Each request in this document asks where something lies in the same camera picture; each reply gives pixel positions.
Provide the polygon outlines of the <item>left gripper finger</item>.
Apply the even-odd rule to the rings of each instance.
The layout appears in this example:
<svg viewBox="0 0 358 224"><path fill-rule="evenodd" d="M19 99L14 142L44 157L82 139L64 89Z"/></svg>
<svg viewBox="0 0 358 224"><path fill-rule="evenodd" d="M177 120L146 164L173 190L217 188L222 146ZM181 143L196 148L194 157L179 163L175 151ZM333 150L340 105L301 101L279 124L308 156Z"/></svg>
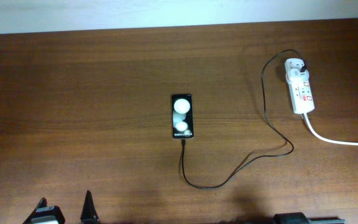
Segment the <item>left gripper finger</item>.
<svg viewBox="0 0 358 224"><path fill-rule="evenodd" d="M100 219L93 203L93 197L89 190L86 191L80 220L82 224L100 224Z"/></svg>
<svg viewBox="0 0 358 224"><path fill-rule="evenodd" d="M34 208L33 212L26 218L23 224L30 224L31 220L37 217L37 210L40 208L47 207L47 199L45 197L41 198L37 206Z"/></svg>

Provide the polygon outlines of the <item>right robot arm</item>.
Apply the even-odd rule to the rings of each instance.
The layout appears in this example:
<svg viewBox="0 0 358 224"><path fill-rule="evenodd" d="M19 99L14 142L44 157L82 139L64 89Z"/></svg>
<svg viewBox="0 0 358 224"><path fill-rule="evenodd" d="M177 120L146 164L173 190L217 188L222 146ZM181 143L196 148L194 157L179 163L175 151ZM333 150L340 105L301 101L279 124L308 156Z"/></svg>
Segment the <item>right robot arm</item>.
<svg viewBox="0 0 358 224"><path fill-rule="evenodd" d="M273 217L275 224L345 224L345 219L311 220L304 213L280 213Z"/></svg>

